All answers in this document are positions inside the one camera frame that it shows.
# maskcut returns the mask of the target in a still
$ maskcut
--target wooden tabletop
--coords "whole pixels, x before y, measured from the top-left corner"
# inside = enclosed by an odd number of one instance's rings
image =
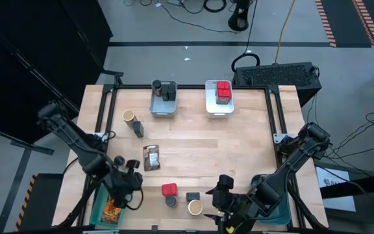
[[[103,87],[86,87],[77,125],[87,133],[95,129]],[[151,90],[119,89],[112,130],[116,137],[110,140],[108,155],[113,159],[122,155],[138,159],[138,171],[143,175],[144,201],[137,211],[125,211],[121,229],[196,229],[217,230],[214,221],[203,216],[192,216],[187,209],[186,192],[200,192],[204,213],[217,214],[212,197],[205,192],[216,186],[218,177],[227,174],[234,178],[232,192],[247,192],[251,178],[256,174],[273,173],[275,163],[271,130],[263,90],[233,90],[234,114],[225,119],[206,117],[204,90],[177,90],[177,112],[174,118],[154,118],[149,112]],[[304,126],[294,86],[280,86],[280,98],[288,133],[298,133]],[[275,97],[271,96],[277,131],[280,133]],[[122,120],[125,110],[132,110],[144,127],[144,138],[137,138]],[[102,123],[105,130],[108,114],[106,105]],[[144,172],[142,147],[160,146],[161,169]],[[70,151],[68,162],[76,154]],[[85,174],[79,164],[72,166],[64,176],[53,225],[59,224],[82,196]],[[319,191],[314,163],[310,159],[297,173],[301,198],[325,226],[327,217]],[[169,208],[161,195],[161,185],[176,183],[179,188],[178,205]],[[131,205],[140,199],[134,193]],[[86,207],[85,224],[89,223],[91,199]],[[295,207],[290,198],[292,220],[298,226]],[[255,224],[254,230],[285,230],[285,226]]]

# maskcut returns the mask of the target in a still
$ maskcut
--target white paper sheet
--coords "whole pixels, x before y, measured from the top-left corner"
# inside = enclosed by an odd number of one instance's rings
[[[322,168],[316,167],[316,170],[317,170],[317,178],[318,178],[318,183],[319,183],[320,188],[331,186],[336,183],[345,182],[344,180],[337,178],[335,175],[328,173]],[[349,172],[344,172],[341,170],[332,170],[328,168],[327,170],[336,174],[337,176],[340,176],[341,178],[350,180]],[[353,199],[353,196],[323,199],[323,205],[324,207],[329,208],[329,209],[338,209],[342,211],[353,211],[353,212],[356,211],[355,201]]]

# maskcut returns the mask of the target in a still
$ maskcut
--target red object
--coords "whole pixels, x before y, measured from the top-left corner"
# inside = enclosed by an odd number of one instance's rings
[[[170,183],[161,185],[161,193],[163,196],[176,196],[177,195],[177,184]]]
[[[218,81],[218,91],[216,92],[217,104],[228,104],[232,98],[231,86],[227,81]]]

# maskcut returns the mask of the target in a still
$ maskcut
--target yellow cable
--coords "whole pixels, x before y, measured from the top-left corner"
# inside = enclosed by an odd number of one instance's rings
[[[284,25],[282,26],[282,30],[280,31],[281,34],[279,35],[278,48],[277,48],[277,55],[275,55],[275,63],[277,63],[277,59],[278,59],[278,55],[279,55],[279,48],[280,48],[280,46],[281,46],[282,34],[283,34],[283,32],[284,32],[284,29],[285,29],[286,23],[288,22],[288,18],[290,17],[290,14],[291,14],[291,11],[292,11],[292,8],[293,8],[294,3],[295,3],[295,0],[292,0],[290,10],[288,11],[288,15],[286,16],[286,19],[285,19]]]

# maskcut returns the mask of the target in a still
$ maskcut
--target gray floor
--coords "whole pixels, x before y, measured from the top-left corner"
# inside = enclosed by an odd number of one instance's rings
[[[141,6],[136,1],[124,6],[122,0],[99,0],[115,35],[113,42],[160,41],[246,41],[248,31],[240,34],[208,32],[173,21],[162,8]],[[187,0],[190,10],[198,9],[202,1]],[[251,40],[275,42],[291,1],[259,0]],[[205,27],[229,30],[225,9],[219,14],[202,12],[192,17],[183,9],[166,5],[181,20]],[[284,33],[284,42],[327,42],[314,1],[298,0]],[[180,84],[203,84],[208,79],[232,79],[230,65],[243,53],[244,47],[110,47],[105,68],[125,72],[123,82],[146,84],[154,79],[174,79]],[[250,47],[261,58],[261,64],[271,64],[275,47]],[[316,116],[320,126],[338,145],[349,133],[366,122],[364,116],[374,112],[374,49],[341,49],[331,47],[283,47],[279,63],[312,61],[320,68],[323,89],[318,93]],[[244,59],[238,66],[252,66]],[[98,83],[111,83],[108,75],[100,75]],[[303,108],[306,118],[310,103]],[[314,108],[310,112],[314,121]],[[33,152],[16,196],[5,231],[12,231],[23,203],[31,175],[61,173],[68,156],[68,147],[53,135],[39,140],[37,145],[55,150],[52,156]],[[340,155],[374,146],[374,126],[340,150]],[[23,150],[0,137],[0,213],[10,189]],[[374,151],[346,158],[349,163],[374,170]],[[374,227],[330,219],[330,226],[359,233],[374,233]]]

